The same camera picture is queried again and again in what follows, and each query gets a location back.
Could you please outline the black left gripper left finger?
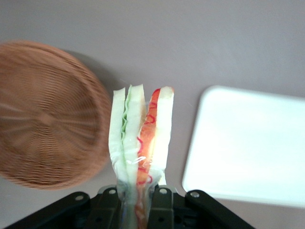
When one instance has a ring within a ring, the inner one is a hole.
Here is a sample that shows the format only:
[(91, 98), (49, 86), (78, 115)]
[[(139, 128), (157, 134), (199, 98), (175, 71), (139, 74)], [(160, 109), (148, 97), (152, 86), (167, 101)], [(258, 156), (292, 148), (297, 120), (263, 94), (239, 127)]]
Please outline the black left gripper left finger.
[(116, 187), (102, 187), (91, 200), (91, 228), (118, 229), (121, 201)]

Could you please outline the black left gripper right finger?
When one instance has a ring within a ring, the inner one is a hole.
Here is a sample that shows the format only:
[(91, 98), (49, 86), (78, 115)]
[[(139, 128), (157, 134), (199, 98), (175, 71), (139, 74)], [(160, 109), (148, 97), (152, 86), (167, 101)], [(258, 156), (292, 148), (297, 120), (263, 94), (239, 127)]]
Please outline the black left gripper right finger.
[(173, 229), (173, 192), (169, 187), (156, 187), (152, 195), (148, 229)]

